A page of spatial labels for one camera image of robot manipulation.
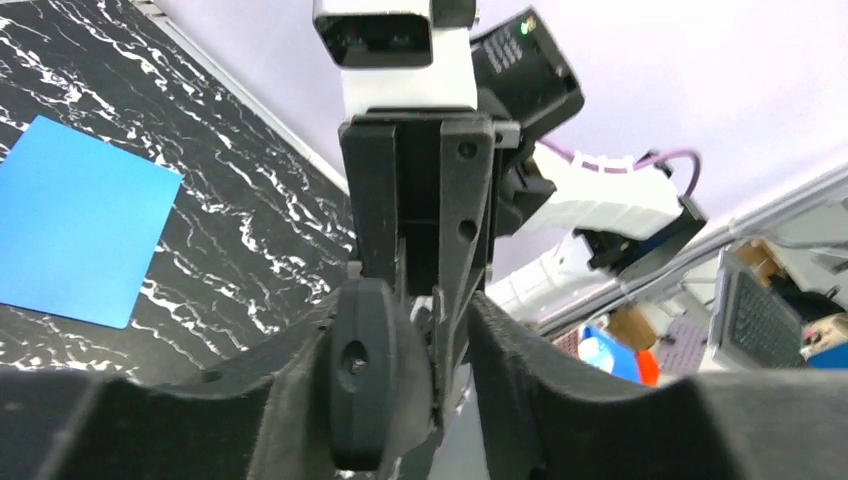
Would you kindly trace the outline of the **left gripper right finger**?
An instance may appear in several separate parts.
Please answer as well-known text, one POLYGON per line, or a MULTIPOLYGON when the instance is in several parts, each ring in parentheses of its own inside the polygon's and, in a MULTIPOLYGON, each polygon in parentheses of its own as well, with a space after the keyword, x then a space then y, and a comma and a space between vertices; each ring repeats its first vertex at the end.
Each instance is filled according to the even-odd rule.
POLYGON ((494 479, 843 479, 847 375, 698 374, 659 388, 614 377, 515 322, 468 308, 494 479))

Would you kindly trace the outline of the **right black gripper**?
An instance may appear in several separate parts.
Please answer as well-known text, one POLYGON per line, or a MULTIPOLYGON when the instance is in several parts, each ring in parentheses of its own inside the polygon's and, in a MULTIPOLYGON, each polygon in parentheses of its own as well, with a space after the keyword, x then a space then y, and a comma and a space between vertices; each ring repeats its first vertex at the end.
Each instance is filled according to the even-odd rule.
POLYGON ((455 333, 493 244, 500 153, 515 121, 472 111, 378 111, 339 128, 362 275, 395 291, 433 288, 438 422, 447 424, 455 333))

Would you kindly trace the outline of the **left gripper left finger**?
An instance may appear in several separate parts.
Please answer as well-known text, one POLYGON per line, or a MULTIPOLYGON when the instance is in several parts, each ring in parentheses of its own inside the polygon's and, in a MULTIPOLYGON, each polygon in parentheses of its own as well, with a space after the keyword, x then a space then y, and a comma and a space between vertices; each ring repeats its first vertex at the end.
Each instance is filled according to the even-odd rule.
POLYGON ((5 479, 332 479, 331 294, 177 384, 76 370, 1 375, 5 479))

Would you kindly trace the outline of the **black remote control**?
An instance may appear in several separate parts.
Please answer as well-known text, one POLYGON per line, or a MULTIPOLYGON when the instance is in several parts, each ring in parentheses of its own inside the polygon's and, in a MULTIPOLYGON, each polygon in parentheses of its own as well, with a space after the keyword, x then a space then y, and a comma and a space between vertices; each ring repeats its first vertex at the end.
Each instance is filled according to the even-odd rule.
POLYGON ((419 329, 381 279, 346 282, 329 331, 330 447, 340 470, 376 471, 429 436, 432 372, 419 329))

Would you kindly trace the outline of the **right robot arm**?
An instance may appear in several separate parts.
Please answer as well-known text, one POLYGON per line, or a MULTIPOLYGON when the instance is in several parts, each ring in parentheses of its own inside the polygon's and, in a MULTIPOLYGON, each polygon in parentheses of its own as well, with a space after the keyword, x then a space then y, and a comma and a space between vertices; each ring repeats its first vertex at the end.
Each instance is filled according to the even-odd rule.
POLYGON ((609 275, 641 277, 704 226, 659 157, 543 143, 584 97, 527 9, 478 38, 471 1, 318 1, 343 79, 357 235, 332 331, 333 420, 444 423, 481 298, 516 324, 609 275))

